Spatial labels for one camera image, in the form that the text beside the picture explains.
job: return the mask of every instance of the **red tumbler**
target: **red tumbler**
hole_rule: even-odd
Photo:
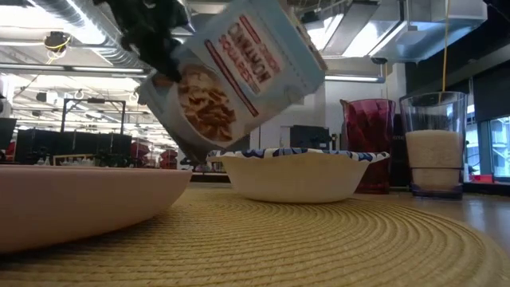
[[[395,102],[385,99],[340,100],[347,131],[347,149],[391,154]],[[387,194],[390,189],[390,159],[373,163],[365,172],[357,193]]]

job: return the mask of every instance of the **paper bowl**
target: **paper bowl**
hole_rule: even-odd
[[[165,211],[190,171],[0,165],[0,254],[118,230]]]
[[[234,190],[249,199],[324,203],[354,194],[368,165],[389,157],[387,152],[269,148],[212,151],[208,160],[222,162]]]

